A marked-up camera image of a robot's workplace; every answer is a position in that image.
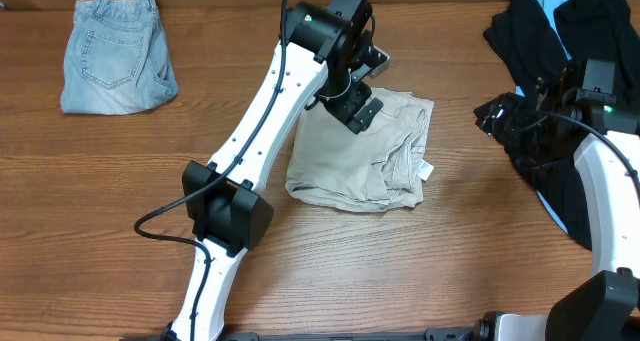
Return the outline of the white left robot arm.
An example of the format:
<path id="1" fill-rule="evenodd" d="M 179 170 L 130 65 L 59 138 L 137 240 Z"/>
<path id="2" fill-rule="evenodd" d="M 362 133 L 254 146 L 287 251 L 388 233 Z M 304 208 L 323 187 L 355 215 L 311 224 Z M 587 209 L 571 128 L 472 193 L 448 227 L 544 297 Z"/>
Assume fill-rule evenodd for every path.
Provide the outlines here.
<path id="1" fill-rule="evenodd" d="M 353 134 L 369 128 L 382 102 L 367 76 L 389 56 L 373 43 L 368 0 L 331 0 L 327 7 L 283 6 L 269 72 L 228 140 L 182 175 L 194 222 L 195 258 L 179 315 L 163 340 L 216 340 L 241 260 L 263 238 L 274 215 L 263 198 L 276 156 L 300 114 L 321 104 Z"/>

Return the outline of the beige cotton shorts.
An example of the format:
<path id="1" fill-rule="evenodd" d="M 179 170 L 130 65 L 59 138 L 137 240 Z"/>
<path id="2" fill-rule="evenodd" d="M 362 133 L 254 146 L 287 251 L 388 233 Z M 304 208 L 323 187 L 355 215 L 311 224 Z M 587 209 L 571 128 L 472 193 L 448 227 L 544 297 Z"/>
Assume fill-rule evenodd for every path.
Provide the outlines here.
<path id="1" fill-rule="evenodd" d="M 374 88 L 369 128 L 349 131 L 318 106 L 301 115 L 285 188 L 305 203 L 355 213 L 413 208 L 433 167 L 424 160 L 434 102 Z"/>

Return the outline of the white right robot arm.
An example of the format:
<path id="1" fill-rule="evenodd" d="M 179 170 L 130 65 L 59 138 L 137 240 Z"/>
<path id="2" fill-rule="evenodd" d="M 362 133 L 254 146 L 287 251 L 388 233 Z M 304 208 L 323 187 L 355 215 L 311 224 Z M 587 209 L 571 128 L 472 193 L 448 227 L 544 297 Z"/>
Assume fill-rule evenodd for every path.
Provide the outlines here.
<path id="1" fill-rule="evenodd" d="M 617 102 L 614 63 L 570 62 L 538 81 L 534 104 L 505 93 L 475 110 L 476 124 L 540 172 L 577 171 L 590 227 L 590 278 L 548 314 L 489 312 L 469 340 L 636 340 L 639 337 L 639 112 Z"/>

